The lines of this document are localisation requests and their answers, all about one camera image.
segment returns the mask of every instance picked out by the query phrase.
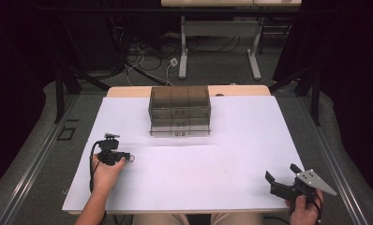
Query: metal frame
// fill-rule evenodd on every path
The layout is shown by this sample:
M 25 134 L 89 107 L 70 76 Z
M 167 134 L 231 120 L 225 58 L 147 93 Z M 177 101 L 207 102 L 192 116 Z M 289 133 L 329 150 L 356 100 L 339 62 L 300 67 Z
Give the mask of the metal frame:
M 258 49 L 263 17 L 257 22 L 237 22 L 237 21 L 193 21 L 186 22 L 184 16 L 181 17 L 181 62 L 178 77 L 187 77 L 187 36 L 239 36 L 254 37 L 251 48 L 247 50 L 248 62 L 255 80 L 261 79 L 260 69 L 257 64 L 256 52 Z

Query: gray carpet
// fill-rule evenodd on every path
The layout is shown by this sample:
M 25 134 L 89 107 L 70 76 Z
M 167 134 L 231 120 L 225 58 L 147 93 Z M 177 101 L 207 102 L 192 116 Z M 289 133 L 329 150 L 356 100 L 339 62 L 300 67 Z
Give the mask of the gray carpet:
M 197 46 L 197 43 L 199 43 L 199 49 L 216 50 L 229 40 L 230 38 L 227 37 L 205 37 L 191 39 L 188 43 L 191 45 L 191 49 L 193 49 L 192 45 Z M 241 39 L 238 48 L 232 52 L 190 51 L 186 79 L 179 80 L 177 68 L 171 67 L 169 72 L 170 82 L 174 85 L 229 83 L 271 85 L 272 75 L 284 40 L 284 37 L 265 38 L 263 55 L 258 57 L 262 75 L 262 79 L 259 82 L 252 79 L 249 69 L 246 49 L 252 40 L 248 38 Z M 237 44 L 237 39 L 232 44 L 230 44 L 229 49 Z M 148 55 L 148 53 L 161 54 L 166 59 L 162 59 L 162 65 L 158 69 L 149 71 L 149 73 L 166 79 L 166 68 L 169 60 L 173 57 L 177 57 L 179 60 L 178 48 L 179 41 L 167 39 L 166 44 L 163 45 L 163 53 L 149 49 L 144 50 L 147 55 L 142 66 L 145 68 L 156 67 L 160 61 L 154 56 Z M 102 72 L 96 72 L 93 75 L 102 75 Z M 125 72 L 102 81 L 109 85 L 129 85 Z M 133 85 L 155 85 L 152 81 L 135 71 L 129 73 L 129 82 Z M 91 83 L 85 81 L 80 81 L 80 83 L 83 91 L 71 108 L 65 122 L 65 128 L 74 128 L 73 137 L 69 141 L 56 141 L 53 144 L 50 154 L 44 161 L 36 180 L 34 180 L 33 186 L 27 192 L 21 207 L 16 210 L 15 217 L 12 220 L 13 224 L 72 224 L 76 219 L 76 216 L 61 210 L 66 197 L 62 192 L 72 182 L 99 105 L 102 98 L 106 95 L 105 92 L 100 91 Z M 306 106 L 302 103 L 309 100 L 309 97 L 295 97 L 292 94 L 294 86 L 295 83 L 291 83 L 274 93 L 274 95 L 284 114 L 300 158 L 306 168 L 314 169 L 330 186 L 337 189 L 334 177 L 323 159 L 321 141 L 310 123 L 310 118 L 306 116 Z M 45 93 L 47 95 L 47 104 L 39 122 L 0 182 L 0 217 L 11 200 L 13 190 L 20 182 L 28 165 L 34 160 L 35 155 L 51 130 L 55 117 L 53 83 L 46 87 Z M 338 164 L 353 187 L 356 201 L 361 205 L 362 211 L 366 215 L 367 223 L 373 224 L 373 191 L 367 186 L 364 178 L 349 160 L 343 149 L 331 99 L 321 95 L 320 109 L 321 130 L 333 150 Z M 65 139 L 69 135 L 69 131 L 64 132 L 60 139 Z M 289 219 L 286 213 L 271 216 Z M 107 224 L 115 224 L 112 216 L 109 216 Z M 130 224 L 130 217 L 126 217 L 123 224 Z M 283 223 L 268 219 L 265 220 L 265 224 L 277 225 Z M 353 224 L 350 213 L 340 195 L 336 197 L 325 195 L 322 224 Z

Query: white paper sheet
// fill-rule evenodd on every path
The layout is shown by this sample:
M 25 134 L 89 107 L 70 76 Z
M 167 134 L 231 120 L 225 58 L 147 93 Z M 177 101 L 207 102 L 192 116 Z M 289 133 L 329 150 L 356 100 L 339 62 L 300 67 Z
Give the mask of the white paper sheet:
M 211 97 L 210 135 L 150 136 L 149 97 L 108 97 L 101 104 L 63 210 L 82 211 L 89 191 L 88 158 L 104 134 L 119 134 L 118 151 L 136 157 L 122 170 L 109 212 L 277 211 L 268 171 L 291 185 L 291 163 L 303 169 L 274 97 Z

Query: dark curtain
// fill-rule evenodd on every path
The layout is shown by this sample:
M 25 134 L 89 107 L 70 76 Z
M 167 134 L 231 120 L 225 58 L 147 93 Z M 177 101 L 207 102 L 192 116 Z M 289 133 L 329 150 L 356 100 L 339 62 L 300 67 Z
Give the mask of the dark curtain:
M 297 19 L 274 80 L 321 68 L 345 150 L 373 188 L 373 1 L 303 0 L 300 10 L 309 9 L 337 9 L 341 17 Z
M 38 72 L 45 70 L 37 59 L 44 55 L 25 18 L 3 8 L 0 2 L 0 179 L 39 119 L 45 103 L 42 86 L 50 80 Z

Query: human hand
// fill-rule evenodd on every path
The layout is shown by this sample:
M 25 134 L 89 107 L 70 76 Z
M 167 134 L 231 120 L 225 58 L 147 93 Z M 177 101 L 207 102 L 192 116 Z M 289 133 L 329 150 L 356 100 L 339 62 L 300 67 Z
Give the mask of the human hand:
M 323 193 L 317 189 L 318 196 L 315 198 L 315 203 L 321 208 L 323 201 Z M 285 201 L 287 206 L 291 205 L 290 201 Z M 298 196 L 295 200 L 295 210 L 291 214 L 290 225 L 315 225 L 318 216 L 318 209 L 313 203 L 306 205 L 306 197 Z
M 109 193 L 117 181 L 119 172 L 122 171 L 126 165 L 126 159 L 122 157 L 119 162 L 115 165 L 108 166 L 105 163 L 101 163 L 98 159 L 98 154 L 93 155 L 93 168 L 97 167 L 94 172 L 94 188 L 93 191 L 103 191 Z

